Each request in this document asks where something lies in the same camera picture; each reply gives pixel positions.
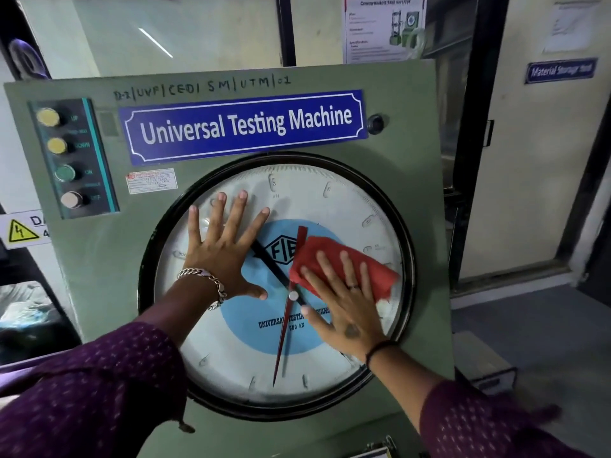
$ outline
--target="blue circle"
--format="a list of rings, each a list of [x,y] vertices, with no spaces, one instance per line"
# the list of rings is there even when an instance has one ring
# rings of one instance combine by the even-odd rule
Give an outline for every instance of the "blue circle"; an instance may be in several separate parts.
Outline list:
[[[308,228],[308,236],[327,236],[340,242],[339,238],[324,226],[308,220],[276,220],[266,223],[257,239],[286,276],[292,265],[291,254],[299,226]],[[259,352],[275,355],[278,352],[288,291],[252,251],[244,261],[242,274],[247,281],[267,290],[267,300],[240,295],[223,303],[220,311],[227,326],[239,340]],[[297,291],[302,300],[314,307],[326,321],[331,321],[325,302],[301,286],[297,287]],[[314,328],[303,318],[299,304],[294,302],[286,327],[283,353],[302,354],[322,343]]]

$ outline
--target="patterned sleeve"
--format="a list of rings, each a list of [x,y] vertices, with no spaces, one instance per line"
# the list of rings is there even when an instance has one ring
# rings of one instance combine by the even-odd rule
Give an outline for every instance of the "patterned sleeve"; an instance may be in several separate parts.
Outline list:
[[[158,424],[179,421],[186,374],[178,348],[129,323],[43,363],[35,383],[0,410],[0,456],[135,457]]]
[[[527,412],[454,381],[427,397],[420,434],[432,458],[588,458],[537,429]]]

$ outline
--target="red needle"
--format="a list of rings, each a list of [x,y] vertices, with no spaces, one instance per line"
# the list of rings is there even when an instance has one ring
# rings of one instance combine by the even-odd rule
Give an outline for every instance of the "red needle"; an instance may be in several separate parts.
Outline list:
[[[293,257],[297,255],[301,246],[306,242],[307,227],[300,226],[297,230],[297,244],[295,244],[295,252]],[[290,294],[295,288],[295,283],[290,282],[288,284],[288,292]],[[284,307],[284,320],[282,321],[282,330],[280,331],[280,342],[278,343],[278,354],[276,355],[276,367],[274,368],[274,380],[272,381],[272,387],[276,384],[276,375],[278,375],[278,366],[280,364],[280,356],[282,355],[282,346],[284,345],[284,336],[286,334],[286,326],[288,325],[288,318],[291,315],[291,309],[293,308],[293,300],[289,297],[286,298],[286,305]]]

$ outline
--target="green button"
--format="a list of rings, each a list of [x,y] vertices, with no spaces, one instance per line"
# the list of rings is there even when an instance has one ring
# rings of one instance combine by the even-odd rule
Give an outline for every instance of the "green button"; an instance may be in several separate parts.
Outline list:
[[[62,182],[72,181],[76,178],[76,171],[68,164],[60,165],[55,170],[55,178]]]

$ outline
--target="green metal panel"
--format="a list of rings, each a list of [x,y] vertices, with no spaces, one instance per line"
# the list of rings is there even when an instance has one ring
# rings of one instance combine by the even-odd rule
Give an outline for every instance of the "green metal panel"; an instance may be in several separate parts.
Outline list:
[[[283,83],[272,86],[271,74],[283,77]],[[247,87],[242,89],[240,83],[244,82]],[[178,87],[180,84],[190,87]],[[160,94],[138,96],[139,89],[161,85],[165,98]],[[385,117],[387,127],[382,133],[366,140],[299,150],[323,154],[361,171],[386,192],[400,211],[410,230],[417,260],[416,302],[402,347],[426,366],[447,377],[453,376],[432,61],[17,82],[5,87],[85,341],[136,317],[139,266],[155,225],[181,192],[209,171],[240,157],[148,167],[145,170],[173,167],[179,189],[130,195],[125,177],[140,169],[130,164],[125,138],[118,127],[118,107],[362,89],[367,114]],[[128,98],[134,91],[136,102]],[[118,213],[62,220],[28,102],[72,98],[90,99],[98,123],[103,120],[107,124],[109,115],[101,113],[110,113],[119,129],[115,136],[112,129],[101,129]],[[280,423],[240,421],[189,401],[185,420],[197,432],[186,435],[176,424],[164,424],[149,438],[142,456],[269,457],[279,453],[291,455],[291,451],[302,456],[311,449],[316,456],[331,458],[358,451],[369,441],[383,440],[386,429],[389,432],[393,429],[389,424],[396,425],[399,420],[394,416],[381,418],[398,411],[398,404],[376,379],[324,412]],[[408,427],[406,421],[402,425],[404,429]],[[405,434],[412,437],[415,431]],[[403,456],[415,456],[422,450],[410,445],[417,441],[401,443]]]

